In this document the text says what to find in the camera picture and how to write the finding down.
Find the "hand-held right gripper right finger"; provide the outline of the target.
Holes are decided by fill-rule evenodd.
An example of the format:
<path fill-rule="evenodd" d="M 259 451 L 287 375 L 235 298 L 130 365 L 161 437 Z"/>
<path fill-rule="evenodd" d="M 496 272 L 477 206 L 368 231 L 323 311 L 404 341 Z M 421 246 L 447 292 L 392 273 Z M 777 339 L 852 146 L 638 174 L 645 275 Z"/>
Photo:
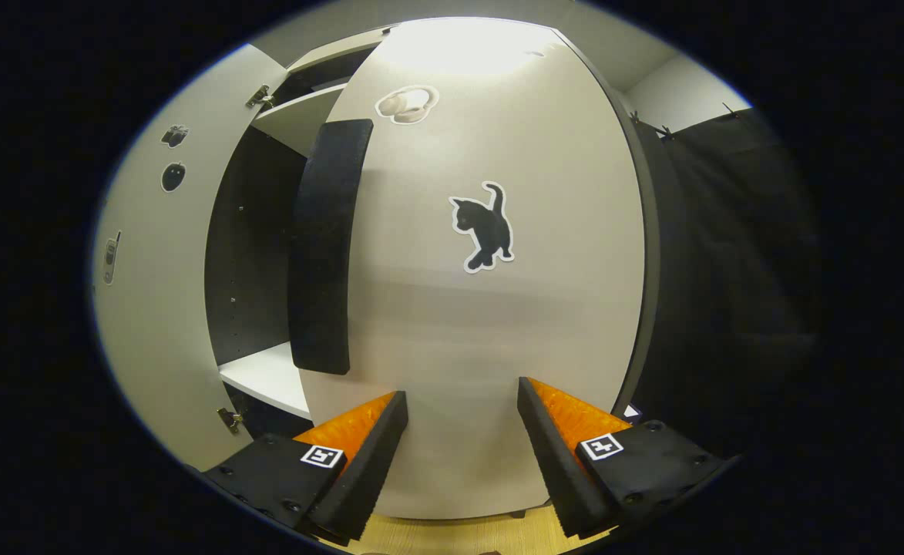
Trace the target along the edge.
<path fill-rule="evenodd" d="M 629 424 L 533 378 L 519 379 L 516 408 L 568 537 L 635 533 L 738 464 L 659 419 Z"/>

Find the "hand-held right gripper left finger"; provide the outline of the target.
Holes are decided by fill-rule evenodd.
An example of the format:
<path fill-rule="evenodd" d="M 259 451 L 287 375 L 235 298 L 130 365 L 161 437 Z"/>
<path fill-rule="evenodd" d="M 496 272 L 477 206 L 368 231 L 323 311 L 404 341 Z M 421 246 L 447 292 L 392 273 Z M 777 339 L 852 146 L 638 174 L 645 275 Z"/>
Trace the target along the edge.
<path fill-rule="evenodd" d="M 405 392 L 391 392 L 294 438 L 264 433 L 206 470 L 205 482 L 275 526 L 360 540 L 407 422 Z"/>

